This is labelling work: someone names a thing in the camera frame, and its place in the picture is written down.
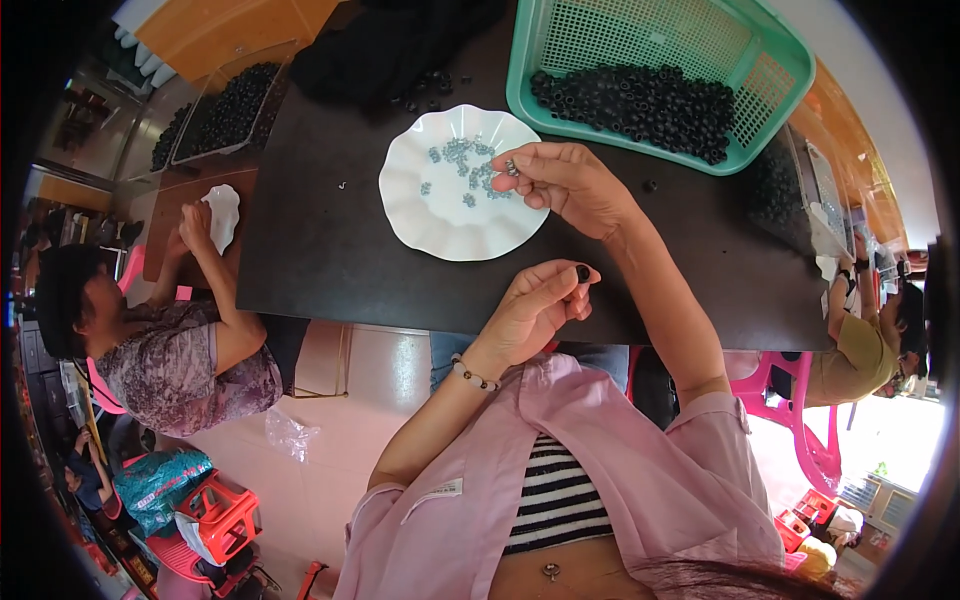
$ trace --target hair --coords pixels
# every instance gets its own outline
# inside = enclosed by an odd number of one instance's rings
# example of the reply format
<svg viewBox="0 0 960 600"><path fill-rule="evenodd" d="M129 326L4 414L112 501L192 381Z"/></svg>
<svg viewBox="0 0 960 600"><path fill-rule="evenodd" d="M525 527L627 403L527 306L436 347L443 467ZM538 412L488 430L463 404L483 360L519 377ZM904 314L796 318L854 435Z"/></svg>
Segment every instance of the hair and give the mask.
<svg viewBox="0 0 960 600"><path fill-rule="evenodd" d="M897 323L906 325L900 335L900 354L916 352L917 376L926 377L926 322L924 320L924 292L913 283L904 282L900 291L903 299L897 307Z"/></svg>
<svg viewBox="0 0 960 600"><path fill-rule="evenodd" d="M40 243L40 226L30 223L23 231L23 248L29 250Z"/></svg>
<svg viewBox="0 0 960 600"><path fill-rule="evenodd" d="M847 600L830 584L814 582L770 564L723 563L720 561L666 559L640 571L656 581L658 598L680 592L683 598L722 600Z"/></svg>
<svg viewBox="0 0 960 600"><path fill-rule="evenodd" d="M86 283L97 275L100 254L95 246L70 244L40 253L36 279L36 320L43 345L54 358L86 358L81 325L92 310L84 293Z"/></svg>

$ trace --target beaded bracelet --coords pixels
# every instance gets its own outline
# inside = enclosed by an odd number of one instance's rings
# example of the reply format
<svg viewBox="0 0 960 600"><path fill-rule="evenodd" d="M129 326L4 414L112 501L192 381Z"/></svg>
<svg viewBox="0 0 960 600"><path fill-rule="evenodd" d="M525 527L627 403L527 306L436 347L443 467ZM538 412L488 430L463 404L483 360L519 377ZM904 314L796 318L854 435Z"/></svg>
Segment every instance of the beaded bracelet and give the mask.
<svg viewBox="0 0 960 600"><path fill-rule="evenodd" d="M480 375L467 371L467 365L464 365L463 361L461 360L462 358L463 356L460 354L454 354L450 357L450 360L453 361L454 372L456 372L458 375L461 375L464 379L469 381L471 385L480 388L481 390L496 392L500 389L499 381L488 381Z"/></svg>

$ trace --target white plate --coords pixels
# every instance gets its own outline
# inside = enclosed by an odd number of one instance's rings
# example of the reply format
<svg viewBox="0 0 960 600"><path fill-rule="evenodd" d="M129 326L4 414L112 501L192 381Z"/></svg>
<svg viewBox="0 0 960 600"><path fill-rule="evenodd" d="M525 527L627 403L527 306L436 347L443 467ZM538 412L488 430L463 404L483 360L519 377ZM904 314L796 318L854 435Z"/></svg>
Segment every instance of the white plate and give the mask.
<svg viewBox="0 0 960 600"><path fill-rule="evenodd" d="M229 185L217 185L203 197L210 204L210 239L221 255L233 241L233 228L240 221L240 197Z"/></svg>
<svg viewBox="0 0 960 600"><path fill-rule="evenodd" d="M466 152L468 174L458 175L458 165L442 155L447 142L465 138L492 148L492 155L477 154L477 146ZM540 137L508 112L482 110L460 105L445 112L422 115L387 150L380 171L380 196L387 219L401 242L444 260L488 260L513 250L537 232L548 210L534 210L517 192L490 199L478 178L478 187L469 186L469 170L479 168L493 156L538 142ZM439 162L430 149L441 154ZM429 182L429 193L421 186ZM474 206L465 203L471 194Z"/></svg>

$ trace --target small metal part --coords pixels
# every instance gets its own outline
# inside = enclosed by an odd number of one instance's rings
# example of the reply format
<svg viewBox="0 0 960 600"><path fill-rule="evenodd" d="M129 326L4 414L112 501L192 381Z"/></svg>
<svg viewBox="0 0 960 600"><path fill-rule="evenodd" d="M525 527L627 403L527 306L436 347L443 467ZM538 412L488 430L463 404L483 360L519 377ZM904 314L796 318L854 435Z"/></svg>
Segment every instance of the small metal part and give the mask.
<svg viewBox="0 0 960 600"><path fill-rule="evenodd" d="M544 575L550 578L551 582L557 581L557 575L560 575L560 566L558 564L547 563L541 570Z"/></svg>

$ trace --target striped top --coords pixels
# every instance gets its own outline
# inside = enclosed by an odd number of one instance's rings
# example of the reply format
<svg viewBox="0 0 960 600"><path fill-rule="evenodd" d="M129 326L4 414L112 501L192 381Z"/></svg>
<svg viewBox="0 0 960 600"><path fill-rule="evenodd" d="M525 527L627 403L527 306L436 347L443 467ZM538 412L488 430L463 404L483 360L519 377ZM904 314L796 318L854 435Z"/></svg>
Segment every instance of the striped top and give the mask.
<svg viewBox="0 0 960 600"><path fill-rule="evenodd" d="M584 468L546 434L534 442L521 496L504 556L613 534Z"/></svg>

